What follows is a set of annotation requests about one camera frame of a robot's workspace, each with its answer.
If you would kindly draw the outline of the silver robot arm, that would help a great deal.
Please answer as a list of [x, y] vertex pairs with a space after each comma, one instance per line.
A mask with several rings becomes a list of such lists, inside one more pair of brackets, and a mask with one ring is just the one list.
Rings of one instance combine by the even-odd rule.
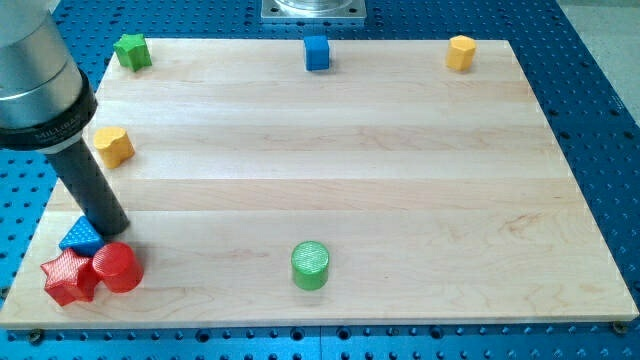
[[1, 1], [1, 146], [46, 154], [78, 141], [97, 108], [44, 1]]

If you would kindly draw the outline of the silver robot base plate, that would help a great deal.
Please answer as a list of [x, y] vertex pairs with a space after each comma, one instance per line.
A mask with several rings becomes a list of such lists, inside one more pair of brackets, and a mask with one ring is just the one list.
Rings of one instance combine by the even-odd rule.
[[260, 15], [275, 24], [360, 24], [367, 18], [365, 0], [262, 0]]

